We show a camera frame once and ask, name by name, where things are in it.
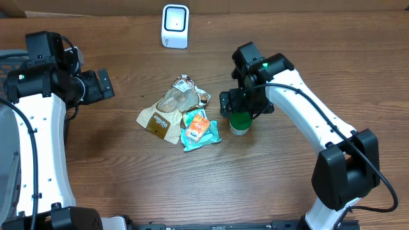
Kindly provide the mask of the green lid jar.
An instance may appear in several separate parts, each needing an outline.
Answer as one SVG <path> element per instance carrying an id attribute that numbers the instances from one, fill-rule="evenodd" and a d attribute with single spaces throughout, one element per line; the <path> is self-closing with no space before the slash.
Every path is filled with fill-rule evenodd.
<path id="1" fill-rule="evenodd" d="M 248 112 L 235 112 L 229 119 L 229 129 L 237 136 L 245 135 L 252 125 L 252 118 Z"/>

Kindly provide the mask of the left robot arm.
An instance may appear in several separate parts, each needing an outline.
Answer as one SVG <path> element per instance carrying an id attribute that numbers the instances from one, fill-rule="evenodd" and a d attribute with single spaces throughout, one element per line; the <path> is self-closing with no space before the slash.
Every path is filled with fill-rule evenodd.
<path id="1" fill-rule="evenodd" d="M 79 208 L 66 169 L 68 109 L 112 98 L 106 70 L 82 71 L 80 50 L 58 33 L 26 35 L 22 64 L 8 72 L 3 105 L 19 134 L 20 182 L 17 216 L 3 229 L 102 229 L 92 208 Z"/>

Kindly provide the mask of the teal tissue pack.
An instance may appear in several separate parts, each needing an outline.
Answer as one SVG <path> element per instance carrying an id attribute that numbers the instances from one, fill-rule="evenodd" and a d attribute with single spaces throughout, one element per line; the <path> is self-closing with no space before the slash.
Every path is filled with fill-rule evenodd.
<path id="1" fill-rule="evenodd" d="M 199 149 L 205 145 L 219 143 L 221 141 L 222 139 L 219 135 L 216 120 L 210 122 L 209 129 L 203 134 L 198 142 L 194 142 L 192 139 L 188 138 L 185 135 L 185 129 L 181 129 L 181 142 L 184 145 L 184 151 L 186 152 Z"/>

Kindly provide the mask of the orange snack packet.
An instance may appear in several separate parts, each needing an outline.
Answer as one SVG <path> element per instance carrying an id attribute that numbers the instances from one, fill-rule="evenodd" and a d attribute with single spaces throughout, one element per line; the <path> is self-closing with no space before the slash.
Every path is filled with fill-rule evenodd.
<path id="1" fill-rule="evenodd" d="M 198 142 L 209 127 L 210 121 L 207 118 L 197 114 L 186 129 L 185 136 L 194 142 Z"/>

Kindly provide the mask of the brown clear snack bag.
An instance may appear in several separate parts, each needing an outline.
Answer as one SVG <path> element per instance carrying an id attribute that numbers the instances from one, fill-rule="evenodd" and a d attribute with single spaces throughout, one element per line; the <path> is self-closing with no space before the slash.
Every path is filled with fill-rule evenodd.
<path id="1" fill-rule="evenodd" d="M 181 74 L 159 101 L 139 113 L 136 122 L 157 137 L 177 144 L 183 114 L 204 107 L 210 99 L 209 93 L 198 88 L 188 75 Z"/>

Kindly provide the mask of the small green white packet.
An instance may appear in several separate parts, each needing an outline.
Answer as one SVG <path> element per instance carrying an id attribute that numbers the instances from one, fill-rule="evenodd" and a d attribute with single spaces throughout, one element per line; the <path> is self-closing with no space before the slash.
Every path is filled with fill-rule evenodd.
<path id="1" fill-rule="evenodd" d="M 183 123 L 186 128 L 192 123 L 196 115 L 200 115 L 203 118 L 207 118 L 206 112 L 203 108 L 194 109 L 192 111 L 186 112 L 185 114 L 183 114 L 182 117 Z"/>

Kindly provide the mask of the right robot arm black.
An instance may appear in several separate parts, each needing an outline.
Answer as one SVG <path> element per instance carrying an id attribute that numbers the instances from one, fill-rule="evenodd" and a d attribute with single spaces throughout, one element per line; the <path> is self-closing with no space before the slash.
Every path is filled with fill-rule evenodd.
<path id="1" fill-rule="evenodd" d="M 380 184 L 378 139 L 369 129 L 356 131 L 314 95 L 282 54 L 261 55 L 252 42 L 232 55 L 238 87 L 220 93 L 220 114 L 229 129 L 244 135 L 260 114 L 283 110 L 309 141 L 317 161 L 311 179 L 317 199 L 296 220 L 275 220 L 273 229 L 359 229 L 344 221 L 349 210 Z"/>

